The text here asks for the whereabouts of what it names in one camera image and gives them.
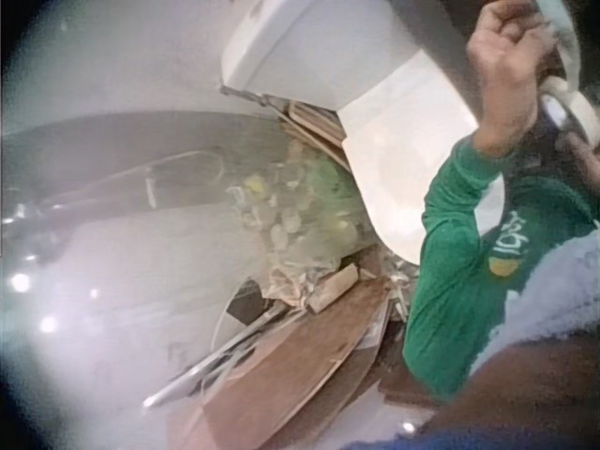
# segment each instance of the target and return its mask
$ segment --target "plywood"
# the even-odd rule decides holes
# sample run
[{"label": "plywood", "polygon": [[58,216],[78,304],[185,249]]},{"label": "plywood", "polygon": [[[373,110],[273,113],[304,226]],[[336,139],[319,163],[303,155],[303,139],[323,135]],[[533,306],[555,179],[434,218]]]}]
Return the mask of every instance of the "plywood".
[{"label": "plywood", "polygon": [[321,391],[269,439],[261,450],[279,450],[295,443],[307,444],[316,440],[338,416],[365,379],[375,362],[378,350],[378,347],[372,347],[352,352]]},{"label": "plywood", "polygon": [[227,382],[204,408],[218,448],[255,449],[273,436],[341,366],[384,299],[382,279],[356,284],[246,376]]}]

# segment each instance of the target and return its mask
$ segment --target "trash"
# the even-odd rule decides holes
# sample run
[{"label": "trash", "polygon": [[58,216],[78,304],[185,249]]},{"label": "trash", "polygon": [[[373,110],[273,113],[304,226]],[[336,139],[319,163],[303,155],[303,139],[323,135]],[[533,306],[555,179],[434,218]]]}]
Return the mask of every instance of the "trash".
[{"label": "trash", "polygon": [[225,381],[204,405],[217,448],[258,448],[289,422],[364,335],[384,301],[384,281],[360,282],[344,297],[322,314],[304,316],[273,351],[244,376]]},{"label": "trash", "polygon": [[352,401],[356,390],[371,370],[382,343],[389,316],[389,304],[382,304],[365,335],[336,374],[322,387],[261,450],[282,450],[293,444],[311,446]]},{"label": "trash", "polygon": [[285,162],[268,164],[227,192],[244,227],[260,236],[263,297],[294,308],[306,306],[342,258],[375,241],[352,176],[298,141],[290,143]]},{"label": "trash", "polygon": [[308,307],[319,314],[358,281],[356,265],[350,264],[339,272],[322,279],[307,300]]}]

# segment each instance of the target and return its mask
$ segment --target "wall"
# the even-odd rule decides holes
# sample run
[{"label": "wall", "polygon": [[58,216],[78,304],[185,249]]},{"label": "wall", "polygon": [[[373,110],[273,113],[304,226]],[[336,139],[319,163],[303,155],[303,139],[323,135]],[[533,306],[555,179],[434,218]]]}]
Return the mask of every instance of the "wall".
[{"label": "wall", "polygon": [[[53,2],[3,80],[5,206],[187,151],[230,158],[229,177],[285,154],[278,125],[252,117],[265,110],[217,91],[252,3]],[[2,261],[2,352],[27,412],[60,448],[164,448],[168,409],[141,402],[210,352],[256,248],[225,202],[88,221],[55,261],[28,259],[47,238],[5,242]]]},{"label": "wall", "polygon": [[3,74],[3,134],[105,113],[266,114],[222,96],[220,55],[251,0],[57,0]]}]

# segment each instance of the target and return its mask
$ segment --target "wood plank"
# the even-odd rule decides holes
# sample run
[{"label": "wood plank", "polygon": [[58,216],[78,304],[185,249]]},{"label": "wood plank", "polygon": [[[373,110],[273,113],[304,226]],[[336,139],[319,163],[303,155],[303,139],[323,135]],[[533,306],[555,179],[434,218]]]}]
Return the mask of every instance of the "wood plank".
[{"label": "wood plank", "polygon": [[205,405],[217,446],[256,449],[273,436],[341,366],[385,299],[384,280],[356,284],[309,317],[246,376]]},{"label": "wood plank", "polygon": [[[377,336],[367,337],[367,341],[373,345],[361,350],[357,347],[317,395],[271,437],[261,450],[284,449],[293,444],[309,446],[329,428],[339,412],[352,401],[356,390],[371,371],[381,348],[390,307],[389,304],[383,304],[376,319],[369,326],[368,330],[373,328],[374,323],[381,324],[380,327],[373,328],[374,332],[378,332],[379,340]],[[368,334],[369,331],[362,337],[361,342],[365,341]]]},{"label": "wood plank", "polygon": [[346,139],[346,132],[333,112],[293,101],[290,104],[289,115],[295,122],[336,147],[341,148],[342,141]]}]

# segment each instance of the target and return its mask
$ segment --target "person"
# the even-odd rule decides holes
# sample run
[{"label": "person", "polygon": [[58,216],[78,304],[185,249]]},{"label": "person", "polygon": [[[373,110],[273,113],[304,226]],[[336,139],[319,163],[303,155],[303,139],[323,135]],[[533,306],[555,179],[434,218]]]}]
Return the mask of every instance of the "person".
[{"label": "person", "polygon": [[[556,148],[541,150],[547,167],[519,167],[538,119],[537,74],[555,45],[527,0],[482,10],[469,54],[484,116],[426,197],[404,348],[415,377],[446,402],[412,439],[346,450],[597,448],[600,158],[557,132]],[[507,170],[502,223],[480,237],[473,210]]]},{"label": "person", "polygon": [[[574,158],[554,142],[536,148],[547,145],[531,139],[540,116],[538,78],[556,45],[529,0],[487,4],[468,43],[483,117],[455,146],[425,198],[427,236],[403,350],[412,375],[446,401],[504,321],[507,295],[523,291],[549,251],[595,229],[598,196],[581,182]],[[536,158],[539,167],[521,167]],[[482,237],[474,209],[501,173],[502,221]]]}]

